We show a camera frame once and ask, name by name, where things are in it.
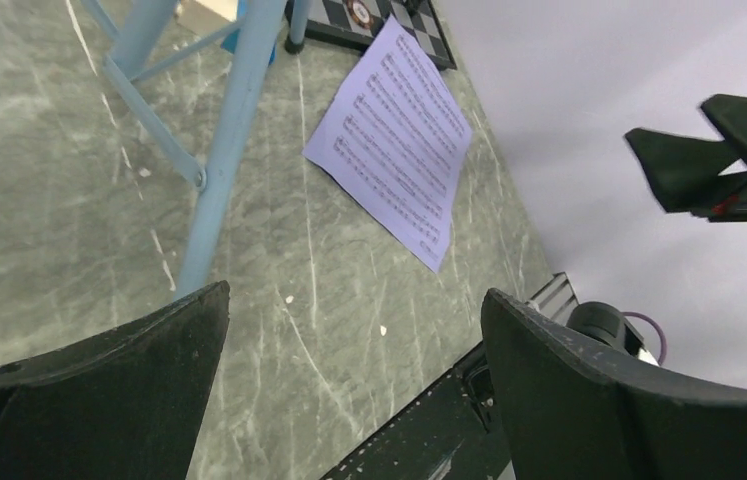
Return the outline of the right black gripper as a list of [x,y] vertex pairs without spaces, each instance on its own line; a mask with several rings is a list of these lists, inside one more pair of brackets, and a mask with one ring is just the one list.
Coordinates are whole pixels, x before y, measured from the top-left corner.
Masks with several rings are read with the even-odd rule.
[[739,158],[747,165],[747,97],[715,94],[700,110],[728,144],[644,128],[624,139],[665,212],[747,223],[747,172],[724,172]]

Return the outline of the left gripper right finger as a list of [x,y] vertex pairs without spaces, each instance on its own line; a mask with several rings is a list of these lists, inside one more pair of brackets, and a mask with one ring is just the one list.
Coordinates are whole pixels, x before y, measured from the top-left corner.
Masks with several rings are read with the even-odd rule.
[[498,289],[481,328],[519,479],[747,479],[747,389],[641,361]]

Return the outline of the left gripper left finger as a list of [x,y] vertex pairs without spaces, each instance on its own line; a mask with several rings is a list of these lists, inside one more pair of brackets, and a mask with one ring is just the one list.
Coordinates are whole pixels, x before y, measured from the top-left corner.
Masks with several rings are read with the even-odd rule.
[[0,479],[183,479],[229,325],[215,282],[0,366]]

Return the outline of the sheet music page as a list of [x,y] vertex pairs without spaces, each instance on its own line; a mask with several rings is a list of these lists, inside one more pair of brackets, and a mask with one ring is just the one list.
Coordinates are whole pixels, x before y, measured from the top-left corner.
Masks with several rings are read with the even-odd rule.
[[381,30],[303,155],[438,272],[473,130],[438,70],[398,65],[385,40]]

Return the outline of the light blue music stand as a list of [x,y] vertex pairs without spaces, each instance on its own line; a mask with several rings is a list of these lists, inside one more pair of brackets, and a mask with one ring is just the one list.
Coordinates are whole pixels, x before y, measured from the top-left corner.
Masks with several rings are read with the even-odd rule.
[[95,58],[84,51],[94,75],[107,80],[120,104],[139,122],[142,131],[158,145],[172,168],[188,183],[193,213],[180,269],[162,264],[169,283],[169,298],[180,298],[201,288],[210,275],[211,265],[235,176],[244,157],[252,124],[258,112],[264,75],[236,70],[232,60],[226,68],[226,85],[213,127],[206,157],[190,154],[170,132],[144,98],[139,82],[169,69],[179,61],[170,56],[152,66],[146,64],[168,23],[174,17],[177,1],[135,1],[122,25],[117,25],[99,1],[82,6],[110,41],[110,49]]

